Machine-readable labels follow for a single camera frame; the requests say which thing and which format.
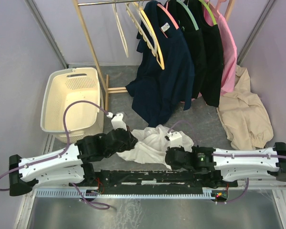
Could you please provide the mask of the white t shirt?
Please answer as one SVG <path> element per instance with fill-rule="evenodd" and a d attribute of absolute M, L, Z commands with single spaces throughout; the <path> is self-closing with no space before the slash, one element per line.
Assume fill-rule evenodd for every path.
<path fill-rule="evenodd" d="M 139 164 L 162 164 L 171 170 L 171 166 L 165 162 L 166 150 L 170 145 L 165 139 L 168 130 L 168 127 L 162 125 L 155 128 L 147 127 L 143 130 L 134 129 L 132 135 L 137 138 L 138 142 L 133 149 L 117 155 L 125 161 Z"/>

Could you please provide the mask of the yellow hanger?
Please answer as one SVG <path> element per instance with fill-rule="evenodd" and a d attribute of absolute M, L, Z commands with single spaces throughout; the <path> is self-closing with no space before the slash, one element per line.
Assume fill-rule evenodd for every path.
<path fill-rule="evenodd" d="M 134 3 L 134 5 L 141 19 L 141 22 L 143 23 L 143 25 L 139 23 L 139 33 L 142 35 L 143 40 L 146 42 L 147 47 L 151 50 L 153 56 L 156 58 L 156 61 L 158 62 L 161 69 L 164 70 L 165 67 L 162 51 L 159 46 L 156 34 L 153 30 L 152 24 L 150 23 L 147 15 L 145 14 L 142 6 L 140 6 L 136 2 Z"/>

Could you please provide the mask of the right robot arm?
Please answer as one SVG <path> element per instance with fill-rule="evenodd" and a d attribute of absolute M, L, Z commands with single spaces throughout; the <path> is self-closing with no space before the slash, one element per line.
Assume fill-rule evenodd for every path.
<path fill-rule="evenodd" d="M 286 143 L 283 142 L 258 150 L 193 146 L 188 152 L 183 147 L 173 147 L 166 151 L 165 162 L 173 170 L 188 170 L 196 179 L 210 181 L 216 187 L 243 178 L 274 177 L 286 182 Z"/>

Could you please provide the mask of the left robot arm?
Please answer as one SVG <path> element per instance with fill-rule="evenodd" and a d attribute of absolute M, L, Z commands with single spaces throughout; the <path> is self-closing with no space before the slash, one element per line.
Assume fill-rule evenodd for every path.
<path fill-rule="evenodd" d="M 65 167 L 82 166 L 134 149 L 138 139 L 130 130 L 118 128 L 107 134 L 89 135 L 67 146 L 62 152 L 22 158 L 9 157 L 9 195 L 22 196 L 41 184 L 41 176 Z"/>

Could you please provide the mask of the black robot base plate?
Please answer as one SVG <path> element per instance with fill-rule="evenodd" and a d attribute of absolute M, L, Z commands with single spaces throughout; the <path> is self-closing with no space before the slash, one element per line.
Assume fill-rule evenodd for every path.
<path fill-rule="evenodd" d="M 96 187 L 102 194 L 201 194 L 203 188 L 237 187 L 220 173 L 196 175 L 190 171 L 101 170 L 89 174 L 78 187 Z"/>

